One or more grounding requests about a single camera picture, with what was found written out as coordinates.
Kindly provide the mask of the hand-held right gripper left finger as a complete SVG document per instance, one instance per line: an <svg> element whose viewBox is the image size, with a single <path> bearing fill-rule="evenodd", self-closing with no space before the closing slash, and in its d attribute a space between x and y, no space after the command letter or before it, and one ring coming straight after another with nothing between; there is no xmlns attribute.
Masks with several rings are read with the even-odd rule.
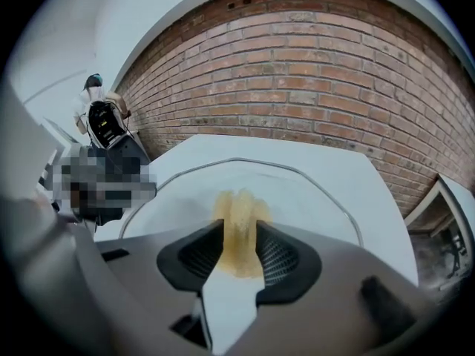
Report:
<svg viewBox="0 0 475 356"><path fill-rule="evenodd" d="M201 295L203 286L223 253L223 220L166 245L157 255L157 267L178 291Z"/></svg>

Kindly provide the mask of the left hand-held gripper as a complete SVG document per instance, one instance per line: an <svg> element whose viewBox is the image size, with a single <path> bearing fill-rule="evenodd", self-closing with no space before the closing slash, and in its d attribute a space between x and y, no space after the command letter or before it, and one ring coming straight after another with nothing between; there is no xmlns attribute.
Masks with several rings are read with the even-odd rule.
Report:
<svg viewBox="0 0 475 356"><path fill-rule="evenodd" d="M155 198L157 184L113 102L90 103L82 118L91 143L72 145L51 167L51 190L62 216L96 229Z"/></svg>

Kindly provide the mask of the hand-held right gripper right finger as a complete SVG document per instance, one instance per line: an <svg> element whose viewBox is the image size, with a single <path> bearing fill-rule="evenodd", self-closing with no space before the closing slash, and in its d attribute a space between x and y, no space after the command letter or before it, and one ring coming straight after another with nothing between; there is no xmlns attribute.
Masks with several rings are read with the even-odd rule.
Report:
<svg viewBox="0 0 475 356"><path fill-rule="evenodd" d="M262 220L256 222L255 251L264 278L258 306L294 303L321 275L321 258L313 247Z"/></svg>

